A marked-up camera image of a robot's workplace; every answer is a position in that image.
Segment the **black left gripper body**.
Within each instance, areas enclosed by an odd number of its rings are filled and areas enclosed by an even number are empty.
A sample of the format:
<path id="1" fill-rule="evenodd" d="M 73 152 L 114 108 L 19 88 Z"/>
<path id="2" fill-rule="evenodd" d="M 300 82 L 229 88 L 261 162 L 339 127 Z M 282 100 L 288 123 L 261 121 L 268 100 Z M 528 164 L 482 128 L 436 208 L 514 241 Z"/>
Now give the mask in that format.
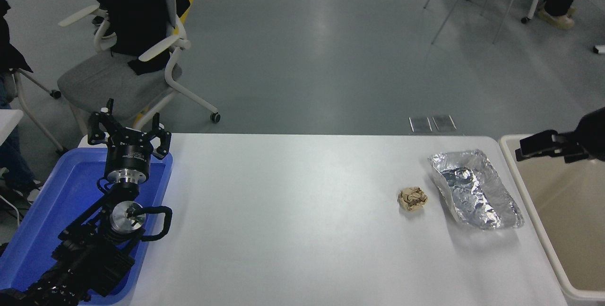
<path id="1" fill-rule="evenodd" d="M 153 146 L 140 131 L 124 131 L 108 137 L 104 174 L 122 169 L 148 175 Z"/>

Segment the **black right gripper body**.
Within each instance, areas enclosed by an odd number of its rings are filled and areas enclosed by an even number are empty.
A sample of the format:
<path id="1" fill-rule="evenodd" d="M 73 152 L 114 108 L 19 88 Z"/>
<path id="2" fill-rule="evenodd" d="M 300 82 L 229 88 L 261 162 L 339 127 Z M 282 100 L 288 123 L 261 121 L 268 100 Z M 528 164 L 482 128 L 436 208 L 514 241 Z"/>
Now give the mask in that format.
<path id="1" fill-rule="evenodd" d="M 605 161 L 605 108 L 581 117 L 573 133 L 589 158 Z"/>

